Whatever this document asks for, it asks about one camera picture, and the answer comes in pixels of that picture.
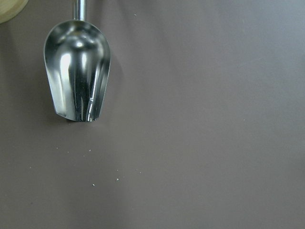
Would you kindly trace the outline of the wooden mug tree stand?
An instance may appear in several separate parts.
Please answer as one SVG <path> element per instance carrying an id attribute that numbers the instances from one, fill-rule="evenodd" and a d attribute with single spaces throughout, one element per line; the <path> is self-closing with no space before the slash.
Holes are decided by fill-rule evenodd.
<path id="1" fill-rule="evenodd" d="M 0 23 L 7 22 L 18 15 L 28 0 L 0 0 Z"/>

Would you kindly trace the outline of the metal scoop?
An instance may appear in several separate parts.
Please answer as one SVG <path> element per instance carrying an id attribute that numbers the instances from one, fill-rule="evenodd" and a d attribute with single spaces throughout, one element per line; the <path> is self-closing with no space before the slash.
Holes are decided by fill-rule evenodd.
<path id="1" fill-rule="evenodd" d="M 86 1 L 74 0 L 73 18 L 54 26 L 44 44 L 44 63 L 55 113 L 75 122 L 99 118 L 111 50 L 104 34 L 86 21 Z"/>

